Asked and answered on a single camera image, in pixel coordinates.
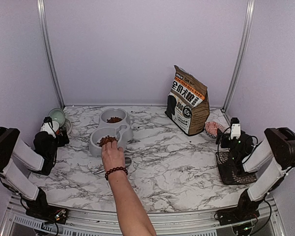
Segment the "brown dog food bag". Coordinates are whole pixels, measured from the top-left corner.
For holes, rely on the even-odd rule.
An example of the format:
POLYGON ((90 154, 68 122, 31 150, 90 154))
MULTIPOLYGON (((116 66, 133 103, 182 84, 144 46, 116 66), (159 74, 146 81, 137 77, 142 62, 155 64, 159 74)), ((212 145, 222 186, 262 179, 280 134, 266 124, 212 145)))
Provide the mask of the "brown dog food bag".
POLYGON ((210 114, 207 86, 177 65, 174 68, 165 114, 186 135, 194 136, 203 132, 210 114))

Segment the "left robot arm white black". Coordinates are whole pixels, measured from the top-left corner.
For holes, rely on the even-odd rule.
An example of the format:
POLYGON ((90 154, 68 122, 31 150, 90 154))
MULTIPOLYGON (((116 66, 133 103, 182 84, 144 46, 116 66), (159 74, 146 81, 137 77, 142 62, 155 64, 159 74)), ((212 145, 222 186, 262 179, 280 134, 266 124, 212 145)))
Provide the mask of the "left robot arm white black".
POLYGON ((31 148, 21 139, 19 129, 0 127, 0 180, 21 197, 26 215, 65 224, 68 209, 50 205, 45 191, 32 183, 14 162, 18 159, 29 171, 47 176, 56 164, 58 142, 57 134, 40 131, 31 148))

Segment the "person's bare forearm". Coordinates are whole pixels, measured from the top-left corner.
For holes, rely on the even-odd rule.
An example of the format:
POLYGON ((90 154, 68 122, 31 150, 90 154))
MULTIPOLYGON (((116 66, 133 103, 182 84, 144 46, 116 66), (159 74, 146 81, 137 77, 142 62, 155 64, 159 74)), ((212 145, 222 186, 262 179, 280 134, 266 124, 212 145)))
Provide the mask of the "person's bare forearm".
POLYGON ((118 216, 118 223, 124 236, 155 236, 156 231, 139 197, 133 190, 124 171, 108 176, 118 216))

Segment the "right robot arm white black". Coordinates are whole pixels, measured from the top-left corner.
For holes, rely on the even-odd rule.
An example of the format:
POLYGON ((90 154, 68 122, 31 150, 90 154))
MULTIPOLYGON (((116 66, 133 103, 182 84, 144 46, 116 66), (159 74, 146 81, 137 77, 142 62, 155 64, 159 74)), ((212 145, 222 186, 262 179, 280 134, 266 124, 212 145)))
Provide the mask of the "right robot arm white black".
POLYGON ((216 161, 222 182, 226 185, 248 184, 236 207, 218 210, 220 225, 233 224, 258 217, 259 205, 276 189, 295 167, 295 132, 287 127, 267 128, 265 138, 254 143, 253 136, 239 138, 219 131, 216 161))

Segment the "metal food scoop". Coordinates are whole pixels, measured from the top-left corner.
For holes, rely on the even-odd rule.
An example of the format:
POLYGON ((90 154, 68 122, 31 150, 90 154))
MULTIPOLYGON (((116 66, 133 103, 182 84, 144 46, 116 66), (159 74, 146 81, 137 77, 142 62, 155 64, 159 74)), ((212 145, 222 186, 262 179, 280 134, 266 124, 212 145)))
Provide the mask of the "metal food scoop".
MULTIPOLYGON (((125 158, 125 167, 128 168, 128 167, 131 165, 131 163, 132 163, 131 158, 126 157, 126 158, 125 158)), ((103 169, 103 170, 100 170, 100 171, 97 171, 97 172, 95 172, 94 174, 96 175, 96 174, 100 174, 100 173, 103 173, 103 172, 105 172, 104 169, 103 169)))

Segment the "person's bare hand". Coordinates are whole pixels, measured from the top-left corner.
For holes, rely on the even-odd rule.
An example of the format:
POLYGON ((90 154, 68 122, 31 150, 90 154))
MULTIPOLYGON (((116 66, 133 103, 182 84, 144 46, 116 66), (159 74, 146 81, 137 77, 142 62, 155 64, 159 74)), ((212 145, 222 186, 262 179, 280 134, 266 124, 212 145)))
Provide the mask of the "person's bare hand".
POLYGON ((106 172, 116 167, 125 167, 124 151, 122 147, 118 147, 117 141, 103 145, 101 156, 106 172))

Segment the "grey double pet bowl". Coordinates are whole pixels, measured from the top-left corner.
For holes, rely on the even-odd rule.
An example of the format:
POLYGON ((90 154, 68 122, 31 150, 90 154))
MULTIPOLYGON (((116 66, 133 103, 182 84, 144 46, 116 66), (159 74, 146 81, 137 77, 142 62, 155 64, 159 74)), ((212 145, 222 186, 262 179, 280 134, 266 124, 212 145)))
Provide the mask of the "grey double pet bowl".
POLYGON ((133 139, 133 132, 130 126, 130 117, 123 109, 106 109, 99 116, 99 125, 91 134, 89 140, 89 151, 92 156, 100 157, 100 143, 106 137, 112 137, 117 140, 118 147, 125 149, 127 142, 133 139))

